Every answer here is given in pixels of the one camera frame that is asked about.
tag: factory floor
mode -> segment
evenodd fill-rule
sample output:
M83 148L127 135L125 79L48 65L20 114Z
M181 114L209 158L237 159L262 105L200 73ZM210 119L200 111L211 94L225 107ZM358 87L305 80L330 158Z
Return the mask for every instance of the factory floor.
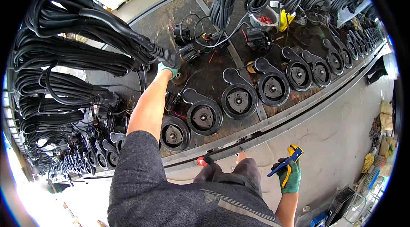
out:
M360 177L364 157L372 142L368 133L373 118L380 111L381 100L392 99L393 81L383 76L371 86L364 79L326 109L284 134L245 152L256 160L262 175L263 199L273 211L280 200L277 176L267 178L270 167L281 157L287 156L286 147L299 145L305 154L300 160L302 178L296 217L303 214L304 206L319 207L336 194L336 188L352 185ZM230 156L217 163L224 172L231 172L237 157ZM167 174L168 181L192 183L200 167ZM64 190L62 200L78 216L84 226L98 226L96 220L107 223L107 207L110 181L77 184ZM87 202L78 200L77 194L86 196Z

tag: red wire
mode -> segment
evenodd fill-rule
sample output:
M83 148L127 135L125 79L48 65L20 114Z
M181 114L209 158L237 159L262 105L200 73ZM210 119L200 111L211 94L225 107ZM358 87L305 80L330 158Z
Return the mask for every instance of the red wire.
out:
M245 37L246 44L249 46L248 38L246 37L244 30L243 29L241 29L241 30L242 30L243 36Z
M175 113L175 111L171 111L171 112L174 113L175 115L177 115L178 117L186 118L186 117L184 117L184 116L178 115L177 113Z
M168 21L168 23L169 23L169 26L171 27L172 31L175 32L174 28L173 28L172 25L171 25L171 21Z
M214 50L214 53L212 54L211 58L209 59L208 63L211 63L212 58L214 57L216 50Z

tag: shorts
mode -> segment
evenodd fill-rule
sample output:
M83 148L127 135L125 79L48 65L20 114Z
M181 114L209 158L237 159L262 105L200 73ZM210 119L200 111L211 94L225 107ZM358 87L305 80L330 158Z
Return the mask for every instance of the shorts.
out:
M219 183L239 184L244 185L254 192L256 192L262 198L262 190L260 188L261 175L256 165L256 161L253 158L245 158L233 170L232 173L222 172L221 167L215 163L215 173L212 181ZM210 165L206 165L194 178L193 183L205 182L211 175L212 168Z

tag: gloved hand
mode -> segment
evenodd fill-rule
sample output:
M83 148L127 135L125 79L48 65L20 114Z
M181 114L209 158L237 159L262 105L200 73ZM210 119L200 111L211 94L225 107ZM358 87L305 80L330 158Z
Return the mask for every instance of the gloved hand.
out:
M158 71L157 71L157 73L161 72L161 71L164 70L164 69L169 69L169 70L171 70L171 72L172 72L172 77L171 77L169 80L171 80L172 78L174 78L174 77L177 75L177 73L178 73L178 69L172 69L172 68L170 68L170 67L164 66L164 64L162 64L162 62L160 62L160 63L158 64Z
M278 167L285 160L286 158L280 158L278 160L279 163L275 163L272 166L271 170ZM296 161L297 163L295 163L292 159L289 160L289 166L291 168L291 172L287 180L287 183L284 185L284 187L282 187L282 184L284 180L286 179L287 167L285 166L276 172L276 174L279 176L279 184L280 184L280 189L282 190L282 193L295 193L299 191L300 177L302 176L302 174L300 172L300 163L299 163L300 159Z

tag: wire stripper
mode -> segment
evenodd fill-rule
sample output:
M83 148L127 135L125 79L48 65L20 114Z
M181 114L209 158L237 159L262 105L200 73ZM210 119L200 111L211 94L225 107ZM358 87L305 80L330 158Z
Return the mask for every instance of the wire stripper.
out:
M267 176L271 177L274 173L279 171L279 169L287 166L287 174L286 178L284 179L282 183L282 188L284 188L285 184L287 183L287 180L289 179L290 172L292 169L289 166L289 160L292 159L294 162L299 159L301 155L303 155L304 151L297 145L295 144L290 144L290 146L287 148L287 152L289 152L289 157L286 158L286 160L281 163L277 168L273 169L272 172L270 172Z

